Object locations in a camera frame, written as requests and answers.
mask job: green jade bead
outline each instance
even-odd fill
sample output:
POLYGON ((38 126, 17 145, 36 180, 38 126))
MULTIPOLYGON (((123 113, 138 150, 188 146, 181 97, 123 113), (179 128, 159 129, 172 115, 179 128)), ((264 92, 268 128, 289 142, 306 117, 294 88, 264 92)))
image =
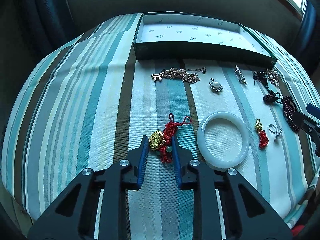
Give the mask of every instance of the green jade bead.
POLYGON ((172 152, 172 146, 168 145, 165 149, 166 152, 170 153, 172 152))

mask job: red knotted cord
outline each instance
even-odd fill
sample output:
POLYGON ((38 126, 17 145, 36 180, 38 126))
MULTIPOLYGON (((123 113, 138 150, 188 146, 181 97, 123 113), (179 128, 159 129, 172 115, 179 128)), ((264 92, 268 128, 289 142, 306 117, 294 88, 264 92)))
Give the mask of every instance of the red knotted cord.
POLYGON ((259 148, 263 149, 269 143, 269 139, 268 139, 267 134, 264 130, 260 130, 258 132, 258 134, 259 134, 259 148))
POLYGON ((174 136, 174 134, 177 132, 178 126, 192 123, 192 119, 189 116, 186 116, 183 122, 179 123, 174 122, 173 114, 169 114, 169 120, 170 122, 165 125, 165 128, 163 130, 165 143, 163 143, 162 146, 158 149, 158 151, 160 152, 160 159, 162 163, 170 163, 172 160, 171 153, 166 152, 166 147, 171 145, 171 137, 174 136))

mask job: table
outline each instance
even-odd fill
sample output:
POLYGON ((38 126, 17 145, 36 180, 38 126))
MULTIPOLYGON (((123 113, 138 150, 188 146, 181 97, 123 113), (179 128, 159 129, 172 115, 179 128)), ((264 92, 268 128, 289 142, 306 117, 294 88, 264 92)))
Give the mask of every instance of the table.
MULTIPOLYGON (((139 18, 140 14, 114 17, 35 67, 18 95, 4 138, 6 189, 37 219, 83 168, 105 169, 123 159, 140 145, 143 135, 163 130, 169 113, 177 122, 192 117, 192 125, 180 127, 177 136, 181 147, 202 160, 195 139, 199 122, 208 113, 229 111, 244 121, 250 137, 248 155, 236 169, 292 228, 319 176, 315 145, 303 131, 292 132, 281 105, 263 103, 266 90, 253 82, 249 66, 237 64, 248 82, 244 86, 234 74, 235 63, 136 61, 132 41, 139 18), (151 79, 153 73, 171 67, 206 67, 207 73, 199 73, 201 81, 195 84, 151 79), (223 91, 211 91, 211 77, 223 91), (266 130, 270 123, 282 127, 283 138, 274 142, 267 131, 269 145, 259 150, 256 118, 266 130)), ((275 68, 282 80, 279 88, 270 88, 291 95, 305 114, 308 103, 320 107, 320 97, 299 62, 272 38, 250 30, 278 58, 275 68)), ((241 138, 232 125, 221 121, 207 129, 207 145, 216 156, 227 159, 237 154, 241 138)), ((128 191, 127 213, 132 240, 192 239, 193 192, 178 190, 172 164, 163 165, 153 154, 142 189, 128 191)))

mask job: silver brooch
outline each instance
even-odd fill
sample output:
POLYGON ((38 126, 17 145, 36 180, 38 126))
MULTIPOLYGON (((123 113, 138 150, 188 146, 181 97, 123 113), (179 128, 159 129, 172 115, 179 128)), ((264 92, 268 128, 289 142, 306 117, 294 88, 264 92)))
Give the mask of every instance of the silver brooch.
POLYGON ((235 74, 236 74, 236 77, 238 78, 240 83, 247 85, 247 82, 244 78, 244 75, 242 74, 242 71, 240 70, 240 68, 237 65, 236 65, 235 74))
POLYGON ((266 70, 267 78, 271 84, 275 86, 279 86, 279 73, 275 69, 267 69, 266 70))
POLYGON ((214 79, 213 79, 213 78, 210 78, 209 85, 210 85, 210 88, 211 88, 211 89, 213 89, 213 90, 215 90, 216 92, 219 92, 220 90, 222 90, 222 89, 223 89, 223 86, 222 86, 222 85, 220 85, 220 83, 219 83, 219 82, 214 81, 214 79))

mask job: metal screw head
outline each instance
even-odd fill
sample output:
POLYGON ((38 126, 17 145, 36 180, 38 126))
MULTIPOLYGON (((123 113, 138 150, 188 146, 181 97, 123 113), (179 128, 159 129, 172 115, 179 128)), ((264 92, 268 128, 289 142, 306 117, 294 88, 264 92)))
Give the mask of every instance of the metal screw head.
POLYGON ((229 173, 230 175, 236 175, 238 172, 237 172, 236 169, 230 168, 230 169, 228 169, 228 173, 229 173))
POLYGON ((87 175, 90 175, 90 174, 91 174, 91 172, 92 172, 92 170, 91 170, 91 169, 86 168, 86 169, 84 169, 84 170, 82 171, 82 174, 83 174, 84 176, 87 176, 87 175))
POLYGON ((191 160, 190 161, 190 165, 192 166, 198 166, 200 164, 200 162, 198 160, 191 160))
POLYGON ((121 161, 119 162, 119 164, 120 164, 121 166, 127 166, 127 165, 129 164, 129 161, 128 161, 128 160, 121 160, 121 161))

